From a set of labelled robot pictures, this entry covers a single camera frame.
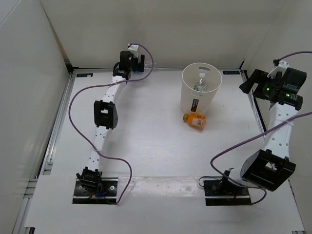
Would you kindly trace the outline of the small green label water bottle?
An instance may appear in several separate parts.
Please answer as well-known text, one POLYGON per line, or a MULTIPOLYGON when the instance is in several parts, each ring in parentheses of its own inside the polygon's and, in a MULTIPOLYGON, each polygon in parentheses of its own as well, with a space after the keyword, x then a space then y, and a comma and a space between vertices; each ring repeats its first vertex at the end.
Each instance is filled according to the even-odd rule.
POLYGON ((194 83, 193 89, 199 92, 207 92, 208 91, 208 84, 205 81, 206 74, 199 73, 199 80, 194 83))

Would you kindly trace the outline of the white plastic bin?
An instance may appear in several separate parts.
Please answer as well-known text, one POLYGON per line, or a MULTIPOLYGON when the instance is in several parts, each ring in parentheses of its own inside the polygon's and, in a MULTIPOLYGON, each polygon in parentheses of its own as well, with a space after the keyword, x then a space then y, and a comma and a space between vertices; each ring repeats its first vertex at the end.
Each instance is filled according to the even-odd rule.
POLYGON ((196 113, 205 115, 209 106, 222 84, 222 75, 214 66, 206 63, 193 63, 182 72, 182 87, 180 107, 186 114, 196 113), (193 89, 194 83, 199 80, 199 73, 205 73, 208 84, 207 92, 193 89))

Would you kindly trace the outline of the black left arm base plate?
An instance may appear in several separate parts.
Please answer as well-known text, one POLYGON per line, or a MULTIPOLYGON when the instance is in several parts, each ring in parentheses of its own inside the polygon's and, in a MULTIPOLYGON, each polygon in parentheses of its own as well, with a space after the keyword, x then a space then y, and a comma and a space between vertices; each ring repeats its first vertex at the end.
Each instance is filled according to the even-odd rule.
POLYGON ((117 186, 118 178, 102 178, 100 185, 94 191, 92 189, 87 189, 76 179, 72 203, 113 205, 117 201, 117 186))

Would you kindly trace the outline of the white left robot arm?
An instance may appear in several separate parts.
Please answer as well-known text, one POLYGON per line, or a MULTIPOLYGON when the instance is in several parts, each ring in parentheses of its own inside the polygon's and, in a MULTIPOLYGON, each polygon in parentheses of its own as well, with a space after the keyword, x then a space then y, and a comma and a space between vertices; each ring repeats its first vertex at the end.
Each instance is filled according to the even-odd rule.
POLYGON ((119 62, 113 68, 111 86, 102 99, 94 102, 94 122, 96 136, 93 142, 93 151, 89 156, 86 168, 78 174, 81 186, 92 195, 102 191, 102 172, 100 170, 99 153, 112 130, 117 126, 118 115, 115 102, 121 91, 130 79, 132 72, 144 72, 145 56, 138 53, 138 45, 130 45, 127 50, 120 52, 119 62))

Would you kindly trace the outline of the orange juice bottle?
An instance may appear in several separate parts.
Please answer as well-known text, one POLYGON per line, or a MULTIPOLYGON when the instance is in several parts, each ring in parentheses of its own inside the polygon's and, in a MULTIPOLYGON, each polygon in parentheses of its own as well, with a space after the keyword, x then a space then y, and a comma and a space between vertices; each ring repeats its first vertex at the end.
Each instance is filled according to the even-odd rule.
POLYGON ((192 127, 203 130, 205 127, 206 117, 198 114, 184 114, 183 121, 192 127))

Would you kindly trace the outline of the blue label plastic bottle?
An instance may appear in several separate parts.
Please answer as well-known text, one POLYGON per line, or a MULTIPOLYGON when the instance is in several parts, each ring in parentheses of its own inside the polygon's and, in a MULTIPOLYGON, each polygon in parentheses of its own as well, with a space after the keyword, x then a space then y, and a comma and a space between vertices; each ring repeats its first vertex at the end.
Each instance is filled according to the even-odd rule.
POLYGON ((157 70, 157 63, 156 62, 152 63, 151 61, 145 62, 145 70, 144 70, 144 72, 149 71, 151 69, 153 69, 153 71, 157 70))

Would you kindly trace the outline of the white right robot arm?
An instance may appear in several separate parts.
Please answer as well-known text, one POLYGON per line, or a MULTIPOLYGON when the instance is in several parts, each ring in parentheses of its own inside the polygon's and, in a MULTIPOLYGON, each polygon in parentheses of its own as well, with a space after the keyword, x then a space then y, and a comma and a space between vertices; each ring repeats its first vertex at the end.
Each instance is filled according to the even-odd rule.
POLYGON ((266 134, 264 145, 250 156, 241 169, 232 169, 228 178, 219 182, 219 190, 232 194, 237 186, 259 186, 271 192, 282 185, 295 171, 296 164, 290 162, 289 141, 293 127, 291 117, 298 115, 303 104, 298 91, 306 81, 307 74, 293 68, 269 73, 254 70, 249 79, 240 85, 248 93, 254 84, 254 95, 271 103, 269 114, 270 133, 266 134))

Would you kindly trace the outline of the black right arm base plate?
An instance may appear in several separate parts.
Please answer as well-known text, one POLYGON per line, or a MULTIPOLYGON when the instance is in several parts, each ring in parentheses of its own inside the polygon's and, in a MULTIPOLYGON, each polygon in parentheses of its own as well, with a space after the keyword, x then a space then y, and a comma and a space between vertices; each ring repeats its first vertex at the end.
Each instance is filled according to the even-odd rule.
POLYGON ((218 180, 205 180, 204 194, 206 206, 247 206, 251 197, 247 188, 222 183, 218 180))

